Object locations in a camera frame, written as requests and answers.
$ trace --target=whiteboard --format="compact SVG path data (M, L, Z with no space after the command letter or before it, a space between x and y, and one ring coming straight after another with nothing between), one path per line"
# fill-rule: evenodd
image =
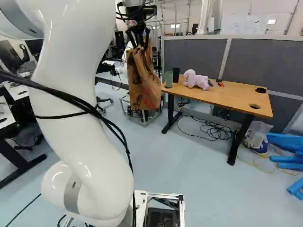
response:
M267 29L267 16L226 15L222 19L224 35L264 35Z

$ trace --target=brown paper bag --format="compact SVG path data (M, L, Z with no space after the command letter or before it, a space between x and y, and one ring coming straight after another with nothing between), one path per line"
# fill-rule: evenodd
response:
M152 47L128 50L127 74L131 108L152 110L160 107L161 80L153 73Z

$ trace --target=floor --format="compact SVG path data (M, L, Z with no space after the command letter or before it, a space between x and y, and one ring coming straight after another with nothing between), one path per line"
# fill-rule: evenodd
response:
M182 193L186 202L187 227L275 226L301 227L303 202L287 193L286 188L302 176L289 176L280 171L266 174L237 160L226 164L231 141L210 142L189 137L175 125L166 135L161 129L167 113L146 128L122 115L119 97L126 91L113 91L109 85L97 84L96 93L114 99L103 104L106 117L125 133L134 166L135 188L148 192ZM188 133L200 133L199 126L189 118L180 121ZM124 155L117 139L107 131L111 141ZM40 193L44 172L58 157L44 141L35 152L45 152L46 161L0 190L0 226L5 226L26 204ZM250 152L241 148L239 156L250 161ZM39 197L10 227L54 227L64 214L62 210ZM83 227L81 221L73 226Z

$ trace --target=black desk leg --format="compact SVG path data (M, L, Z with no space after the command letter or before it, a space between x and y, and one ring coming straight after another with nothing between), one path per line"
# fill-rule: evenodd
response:
M34 160L27 162L4 139L0 139L0 153L18 168L18 170L0 181L0 189L47 158L46 155L41 155Z
M169 95L169 122L162 129L162 133L166 134L167 131L171 128L171 126L178 120L178 118L182 115L182 112L178 112L176 116L174 116L174 95Z
M242 139L244 138L245 133L247 132L248 128L250 127L250 124L253 119L254 119L253 115L247 114L245 116L244 122L243 122L240 130L233 137L232 147L229 151L229 155L228 155L228 159L227 159L227 163L231 166L233 166L235 164L238 147L241 144Z

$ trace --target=pink stuffed animal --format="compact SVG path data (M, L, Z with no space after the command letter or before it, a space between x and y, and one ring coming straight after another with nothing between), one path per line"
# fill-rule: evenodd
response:
M202 88L204 91L209 89L208 77L196 75L194 70L187 70L184 73L185 81L183 83L184 86L193 88L194 86L198 86Z

